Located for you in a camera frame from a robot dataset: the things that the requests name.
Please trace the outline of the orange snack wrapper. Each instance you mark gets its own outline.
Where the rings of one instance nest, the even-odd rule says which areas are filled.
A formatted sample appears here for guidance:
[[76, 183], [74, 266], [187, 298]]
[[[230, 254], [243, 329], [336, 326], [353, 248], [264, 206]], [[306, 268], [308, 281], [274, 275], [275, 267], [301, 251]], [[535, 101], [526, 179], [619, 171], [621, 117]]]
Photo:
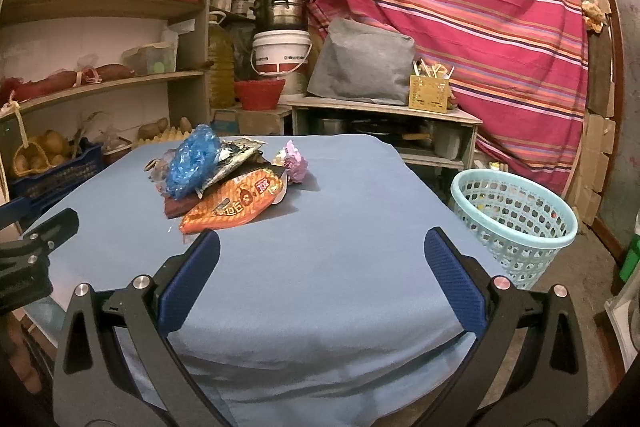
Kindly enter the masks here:
[[227, 230], [246, 225], [286, 191], [288, 176], [276, 167], [259, 167], [224, 181], [189, 210], [180, 222], [184, 235]]

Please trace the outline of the blue table cloth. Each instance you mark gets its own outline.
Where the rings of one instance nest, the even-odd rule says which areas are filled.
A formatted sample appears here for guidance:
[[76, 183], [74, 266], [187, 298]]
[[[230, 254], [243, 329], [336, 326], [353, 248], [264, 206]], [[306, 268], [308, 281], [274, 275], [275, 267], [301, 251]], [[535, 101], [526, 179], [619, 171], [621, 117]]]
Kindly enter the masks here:
[[221, 231], [215, 271], [169, 340], [237, 426], [370, 426], [446, 381], [473, 338], [424, 257], [431, 228], [499, 263], [367, 135], [299, 136], [302, 183]]

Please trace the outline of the yellow egg carton tray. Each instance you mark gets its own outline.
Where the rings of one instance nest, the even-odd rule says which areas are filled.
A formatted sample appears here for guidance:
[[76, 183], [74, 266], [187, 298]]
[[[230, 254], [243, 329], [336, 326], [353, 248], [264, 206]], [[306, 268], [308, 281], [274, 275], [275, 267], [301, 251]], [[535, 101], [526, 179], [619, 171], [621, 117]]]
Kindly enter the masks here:
[[177, 127], [170, 127], [165, 129], [162, 133], [153, 136], [153, 138], [135, 139], [134, 142], [132, 142], [131, 148], [134, 150], [137, 147], [145, 146], [149, 144], [181, 142], [184, 139], [186, 139], [190, 134], [191, 134], [190, 131], [182, 131]]

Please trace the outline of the green trash bin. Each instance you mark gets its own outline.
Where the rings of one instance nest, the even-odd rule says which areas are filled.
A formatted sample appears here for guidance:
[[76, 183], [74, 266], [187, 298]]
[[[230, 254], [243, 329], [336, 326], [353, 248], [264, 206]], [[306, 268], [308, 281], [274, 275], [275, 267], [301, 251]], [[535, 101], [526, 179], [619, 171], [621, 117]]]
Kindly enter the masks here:
[[620, 269], [620, 279], [626, 283], [634, 273], [634, 269], [640, 260], [640, 211], [637, 212], [634, 220], [634, 236], [632, 236], [622, 269]]

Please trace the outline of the yellow oil jug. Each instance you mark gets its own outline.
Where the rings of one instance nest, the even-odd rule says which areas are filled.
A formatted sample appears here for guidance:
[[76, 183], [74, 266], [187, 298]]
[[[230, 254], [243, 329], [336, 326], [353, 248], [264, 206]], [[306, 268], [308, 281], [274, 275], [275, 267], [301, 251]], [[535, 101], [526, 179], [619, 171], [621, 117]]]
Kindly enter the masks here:
[[209, 106], [226, 108], [235, 104], [233, 42], [221, 24], [224, 11], [213, 10], [208, 19], [206, 87]]

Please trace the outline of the grey fabric cover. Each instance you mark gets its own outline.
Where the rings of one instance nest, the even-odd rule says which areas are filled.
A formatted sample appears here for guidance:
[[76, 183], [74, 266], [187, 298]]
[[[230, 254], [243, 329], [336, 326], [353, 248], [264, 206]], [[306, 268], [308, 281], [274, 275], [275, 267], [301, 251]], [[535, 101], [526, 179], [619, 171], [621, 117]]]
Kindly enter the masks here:
[[413, 38], [336, 18], [329, 24], [307, 91], [320, 98], [406, 106]]

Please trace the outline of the blue plastic bag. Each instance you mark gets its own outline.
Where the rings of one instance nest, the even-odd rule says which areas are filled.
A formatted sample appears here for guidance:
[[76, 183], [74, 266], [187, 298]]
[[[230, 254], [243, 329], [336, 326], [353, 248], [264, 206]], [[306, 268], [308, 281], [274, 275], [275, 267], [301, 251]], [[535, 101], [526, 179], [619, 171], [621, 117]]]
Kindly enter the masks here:
[[216, 169], [221, 142], [209, 124], [199, 124], [182, 141], [168, 167], [166, 194], [183, 199], [198, 190]]

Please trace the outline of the tall wooden shelf unit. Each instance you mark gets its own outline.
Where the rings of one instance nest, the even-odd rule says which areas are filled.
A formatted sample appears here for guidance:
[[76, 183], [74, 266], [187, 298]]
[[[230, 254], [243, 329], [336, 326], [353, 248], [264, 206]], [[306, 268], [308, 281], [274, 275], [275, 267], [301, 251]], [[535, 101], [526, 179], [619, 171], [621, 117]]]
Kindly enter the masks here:
[[[210, 118], [210, 0], [1, 0], [1, 161], [53, 130], [134, 138], [154, 121]], [[137, 76], [122, 52], [176, 47], [176, 71]]]

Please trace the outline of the silver foil wrapper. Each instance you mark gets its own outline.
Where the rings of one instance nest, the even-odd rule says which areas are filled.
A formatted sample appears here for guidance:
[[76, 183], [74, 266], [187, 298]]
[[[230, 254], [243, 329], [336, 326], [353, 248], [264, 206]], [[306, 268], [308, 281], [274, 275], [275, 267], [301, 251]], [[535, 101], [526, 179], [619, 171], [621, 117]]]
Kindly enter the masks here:
[[216, 183], [226, 179], [229, 174], [235, 172], [243, 164], [262, 153], [264, 141], [250, 139], [248, 136], [234, 140], [224, 140], [221, 142], [221, 150], [218, 154], [218, 161], [211, 173], [209, 173], [199, 187], [195, 189], [195, 194], [202, 199], [207, 190]]

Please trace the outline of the dark red square wrapper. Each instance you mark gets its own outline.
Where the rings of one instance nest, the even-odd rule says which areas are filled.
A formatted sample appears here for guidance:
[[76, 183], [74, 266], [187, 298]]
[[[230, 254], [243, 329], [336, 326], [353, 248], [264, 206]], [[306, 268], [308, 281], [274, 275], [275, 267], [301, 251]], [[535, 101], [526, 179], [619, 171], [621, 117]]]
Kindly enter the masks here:
[[198, 205], [200, 199], [198, 195], [191, 194], [183, 197], [183, 199], [173, 199], [169, 196], [164, 197], [164, 213], [167, 219], [175, 219], [184, 216], [195, 205]]

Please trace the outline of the pink snack wrapper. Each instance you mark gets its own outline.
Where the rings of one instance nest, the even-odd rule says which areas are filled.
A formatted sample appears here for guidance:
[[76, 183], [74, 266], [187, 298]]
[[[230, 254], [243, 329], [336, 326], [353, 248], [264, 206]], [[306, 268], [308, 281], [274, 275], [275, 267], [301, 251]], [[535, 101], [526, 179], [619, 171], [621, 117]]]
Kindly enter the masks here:
[[308, 171], [308, 161], [299, 152], [299, 149], [292, 140], [288, 140], [285, 146], [279, 150], [276, 157], [273, 158], [273, 165], [285, 169], [288, 175], [288, 182], [299, 184], [303, 183]]

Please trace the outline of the cardboard box under basin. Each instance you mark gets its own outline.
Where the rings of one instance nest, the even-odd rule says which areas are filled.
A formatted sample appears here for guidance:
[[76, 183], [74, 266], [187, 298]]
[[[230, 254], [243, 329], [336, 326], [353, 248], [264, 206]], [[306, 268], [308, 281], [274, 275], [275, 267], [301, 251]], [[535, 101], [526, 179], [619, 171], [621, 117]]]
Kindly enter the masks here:
[[221, 136], [285, 135], [292, 128], [292, 108], [285, 105], [269, 110], [246, 110], [239, 105], [216, 108], [210, 111], [210, 118]]

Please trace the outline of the yellow utensil holder basket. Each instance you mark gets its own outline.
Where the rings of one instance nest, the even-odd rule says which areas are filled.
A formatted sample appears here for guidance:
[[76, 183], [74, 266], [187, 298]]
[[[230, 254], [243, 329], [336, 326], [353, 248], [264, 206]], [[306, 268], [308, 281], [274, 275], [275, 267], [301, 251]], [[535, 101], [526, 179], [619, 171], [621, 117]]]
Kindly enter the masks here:
[[430, 63], [420, 58], [413, 63], [413, 74], [409, 79], [408, 106], [425, 112], [447, 113], [458, 107], [451, 91], [450, 80], [453, 67]]

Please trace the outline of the dark blue plastic crate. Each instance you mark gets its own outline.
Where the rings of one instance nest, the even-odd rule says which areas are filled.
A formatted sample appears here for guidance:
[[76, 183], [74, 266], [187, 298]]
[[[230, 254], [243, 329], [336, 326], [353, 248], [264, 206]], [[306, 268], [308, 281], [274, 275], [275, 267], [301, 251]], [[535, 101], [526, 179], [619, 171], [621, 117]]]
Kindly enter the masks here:
[[12, 199], [26, 198], [30, 212], [40, 216], [103, 168], [101, 144], [90, 143], [82, 138], [79, 153], [74, 159], [47, 172], [12, 181], [9, 184], [9, 194]]

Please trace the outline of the light blue laundry basket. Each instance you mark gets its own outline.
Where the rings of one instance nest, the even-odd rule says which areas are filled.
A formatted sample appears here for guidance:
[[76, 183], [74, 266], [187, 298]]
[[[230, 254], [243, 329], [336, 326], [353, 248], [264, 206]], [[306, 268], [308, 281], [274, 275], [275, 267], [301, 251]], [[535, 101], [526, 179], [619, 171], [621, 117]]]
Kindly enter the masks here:
[[579, 231], [574, 211], [560, 196], [513, 173], [463, 170], [450, 194], [452, 211], [520, 289], [533, 288]]

